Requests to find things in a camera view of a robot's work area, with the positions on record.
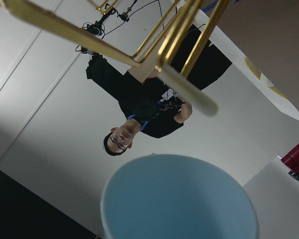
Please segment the black cloth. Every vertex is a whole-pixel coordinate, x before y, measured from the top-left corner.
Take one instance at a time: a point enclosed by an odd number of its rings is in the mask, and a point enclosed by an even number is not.
[[[127,72],[124,75],[124,81],[129,81],[133,76]],[[162,95],[169,89],[167,85],[159,80],[158,78],[151,78],[143,85],[143,93],[149,97],[153,102],[160,101],[162,99]],[[154,137],[154,138],[161,138],[164,137],[178,128],[182,127],[184,123],[177,123],[174,119],[174,116],[180,110],[181,100],[172,96],[168,101],[163,101],[163,104],[167,104],[168,102],[175,103],[175,105],[179,105],[178,107],[173,107],[172,109],[168,109],[166,111],[160,110],[158,111],[158,115],[155,116],[153,119],[149,119],[149,122],[143,129],[143,133]],[[124,113],[125,117],[129,117],[133,112],[129,111],[124,104],[119,102],[120,108]],[[133,117],[136,119],[141,126],[145,122],[143,122],[139,117]]]
[[[192,26],[189,29],[188,34],[184,38],[180,49],[171,63],[171,66],[176,71],[181,71],[199,35],[200,31],[197,30],[195,26]],[[187,78],[200,90],[215,82],[231,65],[231,62],[217,49],[215,45],[209,45],[210,41],[207,42]],[[144,85],[141,85],[141,83],[138,82],[129,72],[125,75],[121,75],[114,69],[116,71],[115,74],[112,74],[110,77],[111,79],[106,80],[106,83],[103,83],[102,79],[96,79],[96,77],[99,76],[99,72],[103,70],[103,66],[98,66],[98,64],[93,65],[89,62],[89,67],[87,69],[88,79],[95,81],[118,100],[125,117],[129,117],[136,112],[140,112],[134,118],[142,126],[144,121],[149,120],[142,131],[143,133],[151,137],[161,138],[184,125],[183,123],[177,123],[174,119],[174,116],[178,113],[180,106],[167,111],[159,110],[160,106],[157,104],[157,101],[162,99],[162,95],[169,89],[169,87],[158,78],[148,79]],[[179,103],[179,99],[174,97],[169,100],[169,102],[173,101],[178,101]]]

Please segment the black t-shirt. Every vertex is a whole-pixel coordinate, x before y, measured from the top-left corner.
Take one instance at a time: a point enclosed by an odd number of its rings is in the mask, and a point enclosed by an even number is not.
[[[129,80],[129,78],[131,77],[133,76],[129,72],[127,72],[124,75],[124,79],[122,80]],[[169,87],[164,85],[164,83],[160,81],[158,78],[148,79],[142,87],[144,93],[153,102],[160,101],[162,99],[162,95],[169,89]],[[171,101],[176,101],[178,102],[178,104],[180,102],[178,98],[175,99],[173,96],[168,101],[163,101],[162,103],[166,104],[167,102]],[[124,105],[120,102],[119,105],[126,118],[133,114],[133,112],[127,110],[127,108],[124,107]],[[174,116],[178,113],[179,110],[180,107],[173,107],[172,109],[168,109],[166,111],[158,111],[159,114],[155,118],[150,119],[148,121],[142,132],[154,138],[162,138],[174,132],[175,130],[184,125],[184,123],[177,123],[174,119]],[[144,122],[140,121],[137,116],[133,118],[136,119],[141,124],[141,126],[144,125]]]

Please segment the brass rod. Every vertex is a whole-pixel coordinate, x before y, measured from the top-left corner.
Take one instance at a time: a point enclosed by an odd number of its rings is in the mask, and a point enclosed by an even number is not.
[[[142,59],[139,59],[140,63],[143,63],[146,58],[149,56],[149,54],[154,50],[154,48],[157,46],[157,44],[160,42],[160,40],[163,38],[163,36],[166,35],[167,31],[172,26],[173,22],[175,20],[175,16],[168,22],[168,24],[165,26],[165,29],[160,33],[160,35],[156,38],[156,40],[152,43],[148,51],[145,53],[144,57]]]
[[[5,0],[6,9],[14,16],[28,23],[41,27],[60,37],[76,42],[85,48],[104,54],[125,64],[138,67],[140,63],[129,55],[96,38],[88,32],[56,16],[54,13],[44,10],[27,0]]]
[[[115,0],[112,4],[108,6],[107,9],[105,9],[105,11],[102,11],[101,10],[102,7],[108,2],[108,0],[105,0],[101,5],[95,4],[93,0],[85,0],[85,1],[91,4],[97,11],[99,11],[103,15],[107,14],[112,9],[112,7],[114,7],[114,5],[118,2],[118,0]]]
[[[218,112],[217,104],[214,101],[192,85],[170,65],[162,65],[158,77],[203,114],[214,116]]]
[[[185,18],[185,20],[183,19],[182,21],[180,21],[181,25],[180,25],[180,28],[178,29],[179,31],[177,31],[175,40],[171,43],[171,46],[170,46],[169,50],[167,51],[167,54],[166,54],[166,57],[164,60],[165,64],[168,64],[168,65],[171,64],[182,41],[184,40],[184,37],[187,34],[189,27],[193,23],[193,20],[194,20],[196,13],[197,13],[202,2],[203,2],[203,0],[195,1],[194,6],[189,10],[190,12],[189,12],[188,16]]]
[[[194,0],[188,0],[185,5],[179,10],[178,14],[176,15],[176,19],[171,26],[171,29],[166,36],[165,41],[163,42],[161,48],[158,51],[158,58],[157,58],[157,66],[156,68],[159,70],[159,67],[163,65],[165,61],[166,54],[174,41],[177,31],[179,30],[179,26],[182,25],[183,19],[187,15],[188,11],[191,8],[191,5],[194,3]]]
[[[199,55],[203,51],[211,33],[213,32],[216,24],[218,23],[220,17],[222,16],[226,6],[228,5],[230,0],[220,0],[217,3],[215,10],[213,11],[210,20],[208,21],[206,27],[200,34],[196,44],[194,45],[187,61],[184,64],[183,69],[181,70],[181,75],[184,77],[188,77],[190,71],[194,67]]]
[[[146,46],[146,44],[149,42],[149,40],[152,38],[152,36],[157,32],[157,30],[160,28],[160,26],[163,24],[165,19],[168,17],[170,12],[174,9],[174,7],[177,6],[180,0],[175,0],[175,2],[170,6],[170,8],[167,10],[167,12],[164,14],[164,16],[160,19],[160,21],[157,23],[157,25],[154,27],[154,29],[150,32],[150,34],[147,36],[147,38],[144,40],[144,42],[140,45],[140,47],[137,49],[135,54],[132,56],[132,58],[137,57],[137,55],[143,50],[143,48]]]
[[[6,7],[6,4],[5,4],[4,0],[0,0],[0,6]]]

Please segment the man's hand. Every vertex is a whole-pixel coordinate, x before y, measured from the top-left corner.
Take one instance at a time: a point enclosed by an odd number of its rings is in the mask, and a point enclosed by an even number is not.
[[[191,116],[191,114],[193,113],[193,110],[192,110],[191,104],[186,102],[183,99],[183,97],[178,96],[178,98],[185,103],[181,105],[180,112],[178,112],[178,114],[176,114],[174,116],[174,119],[177,123],[183,123],[185,120],[187,120]]]

